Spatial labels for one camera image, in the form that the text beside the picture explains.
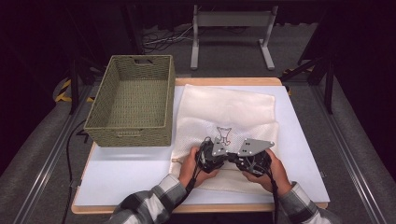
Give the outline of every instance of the hand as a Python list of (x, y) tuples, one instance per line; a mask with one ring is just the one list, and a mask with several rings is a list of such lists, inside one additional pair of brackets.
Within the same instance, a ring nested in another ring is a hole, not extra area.
[[(277, 184), (277, 194), (279, 197), (282, 197), (292, 189), (292, 185), (288, 180), (288, 175), (286, 174), (286, 170), (285, 167), (283, 167), (282, 161), (276, 157), (271, 149), (267, 148), (265, 151), (271, 157), (271, 171)], [(256, 177), (255, 175), (252, 175), (246, 171), (242, 172), (242, 174), (247, 178), (248, 181), (261, 184), (264, 189), (273, 192), (271, 179), (268, 175)]]
[[(180, 183), (184, 186), (184, 188), (187, 187), (189, 184), (192, 174), (194, 172), (195, 168), (195, 154), (199, 151), (198, 147), (192, 147), (190, 154), (186, 157), (186, 159), (183, 161), (183, 164), (181, 165), (180, 168), (180, 176), (178, 177), (178, 180)], [(205, 180), (215, 177), (218, 174), (219, 170), (214, 170), (210, 174), (207, 174), (205, 172), (200, 172), (197, 176), (197, 180), (195, 182), (194, 187), (200, 186)]]

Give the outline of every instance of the metal frame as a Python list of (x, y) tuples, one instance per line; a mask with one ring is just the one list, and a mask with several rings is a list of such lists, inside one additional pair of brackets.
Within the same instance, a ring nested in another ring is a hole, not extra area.
[[(83, 102), (89, 96), (91, 92), (92, 86), (84, 86), (82, 90), (82, 94), (80, 96), (80, 101)], [(64, 147), (67, 141), (67, 136), (70, 134), (71, 130), (73, 129), (73, 125), (75, 124), (76, 118), (84, 104), (79, 104), (76, 108), (76, 113), (69, 115), (67, 121), (65, 122), (64, 127), (62, 128), (61, 133), (58, 136), (58, 139), (55, 142), (47, 160), (44, 162), (43, 167), (41, 168), (40, 172), (38, 173), (37, 177), (35, 178), (35, 183), (31, 187), (29, 194), (27, 195), (20, 211), (18, 212), (17, 216), (14, 219), (15, 224), (20, 223), (27, 223), (29, 221), (30, 215), (32, 215), (35, 205), (38, 203), (41, 194), (46, 187), (52, 171), (55, 168), (56, 163), (58, 162), (59, 158), (64, 151)]]
[(327, 106), (322, 103), (323, 94), (320, 90), (319, 86), (312, 86), (311, 91), (315, 95), (316, 101), (324, 114), (328, 125), (332, 129), (332, 133), (335, 137), (335, 140), (338, 144), (338, 152), (340, 153), (341, 159), (343, 160), (346, 168), (349, 172), (349, 175), (355, 184), (355, 188), (359, 195), (361, 196), (361, 200), (364, 204), (364, 207), (367, 210), (367, 213), (372, 220), (372, 223), (376, 224), (386, 224), (388, 223), (384, 215), (379, 208), (373, 193), (370, 191), (370, 188), (367, 184), (364, 175), (361, 173), (361, 169), (359, 168), (358, 164), (353, 157), (349, 146), (347, 145), (347, 141), (341, 133), (340, 128), (338, 127), (337, 121), (334, 119), (332, 115), (330, 115), (327, 111)]
[(274, 70), (274, 62), (268, 50), (268, 41), (276, 18), (277, 6), (272, 11), (199, 11), (198, 6), (194, 5), (192, 27), (194, 38), (192, 41), (191, 69), (198, 69), (199, 54), (199, 26), (265, 26), (265, 37), (260, 39), (260, 48), (267, 64), (268, 70)]

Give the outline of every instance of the person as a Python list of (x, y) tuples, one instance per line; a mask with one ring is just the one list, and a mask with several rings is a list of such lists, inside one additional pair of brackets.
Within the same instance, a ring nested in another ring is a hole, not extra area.
[[(151, 190), (139, 191), (126, 197), (114, 210), (106, 224), (115, 223), (164, 223), (172, 214), (175, 206), (186, 195), (185, 188), (190, 182), (196, 165), (195, 154), (198, 147), (192, 147), (190, 154), (184, 160), (179, 177), (167, 175), (159, 185)], [(271, 170), (278, 186), (279, 204), (291, 223), (342, 223), (335, 214), (318, 208), (306, 195), (297, 182), (289, 182), (286, 170), (274, 152), (266, 149), (271, 157)], [(200, 186), (205, 180), (213, 178), (219, 170), (210, 174), (200, 172), (194, 187)], [(248, 172), (242, 172), (248, 181), (262, 185), (272, 192), (271, 180), (267, 175), (256, 177)]]

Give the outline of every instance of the wicker basket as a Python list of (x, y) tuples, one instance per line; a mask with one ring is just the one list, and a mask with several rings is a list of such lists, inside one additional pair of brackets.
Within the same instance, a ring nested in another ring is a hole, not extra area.
[(170, 146), (174, 91), (172, 56), (112, 56), (84, 129), (100, 147)]

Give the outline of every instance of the white towel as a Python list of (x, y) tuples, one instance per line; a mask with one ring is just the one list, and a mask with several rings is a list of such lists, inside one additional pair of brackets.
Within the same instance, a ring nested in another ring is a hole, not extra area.
[[(275, 97), (249, 91), (186, 85), (177, 112), (177, 134), (172, 160), (187, 156), (206, 137), (219, 137), (229, 152), (237, 152), (245, 138), (272, 141), (277, 154), (278, 124)], [(171, 162), (169, 172), (179, 175), (181, 164)], [(251, 183), (235, 164), (225, 162), (218, 175), (199, 188), (245, 193), (269, 193)]]

